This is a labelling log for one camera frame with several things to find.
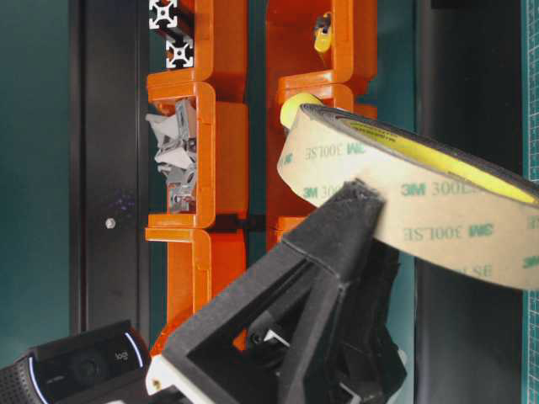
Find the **black panel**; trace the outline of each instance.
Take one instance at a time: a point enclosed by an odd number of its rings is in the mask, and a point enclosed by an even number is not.
[[[442,3],[419,1],[419,132],[521,173],[520,2]],[[521,292],[417,266],[416,402],[520,402]]]
[[[74,0],[71,18],[72,331],[130,319],[148,340],[147,0]]]
[[[431,0],[432,8],[459,8],[464,7],[468,0]]]

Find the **yellow cap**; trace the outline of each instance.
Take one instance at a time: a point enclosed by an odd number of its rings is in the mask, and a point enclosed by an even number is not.
[[[280,109],[280,123],[287,129],[292,127],[297,110],[302,104],[323,105],[322,101],[310,93],[299,93],[288,98]]]
[[[323,16],[325,18],[327,17],[331,18],[331,13],[325,13]],[[332,27],[331,26],[327,27],[326,32],[324,32],[324,28],[317,29],[317,31],[315,32],[314,38],[315,38],[314,49],[316,49],[318,53],[328,52],[329,49],[331,48],[331,42],[333,40]]]

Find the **teal background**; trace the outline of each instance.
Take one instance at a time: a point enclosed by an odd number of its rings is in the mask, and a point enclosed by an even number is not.
[[[266,1],[249,0],[248,81],[245,102],[249,107],[249,210],[254,215],[266,211]],[[248,265],[265,253],[263,231],[248,234]]]
[[[2,2],[0,367],[69,333],[67,4]]]
[[[150,58],[149,72],[162,72],[165,70],[165,41],[150,32]],[[150,106],[148,111],[156,114],[157,111]],[[149,184],[149,208],[151,213],[163,213],[167,210],[165,177],[157,171],[154,161],[157,153],[157,140],[148,127],[148,184]],[[159,333],[167,321],[167,244],[164,242],[150,242],[150,344],[155,343]]]

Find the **double-sided tape roll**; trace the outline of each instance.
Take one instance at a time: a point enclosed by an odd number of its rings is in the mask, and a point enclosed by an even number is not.
[[[277,169],[315,206],[358,178],[386,200],[378,240],[473,278],[539,289],[539,187],[501,167],[390,125],[303,104]]]

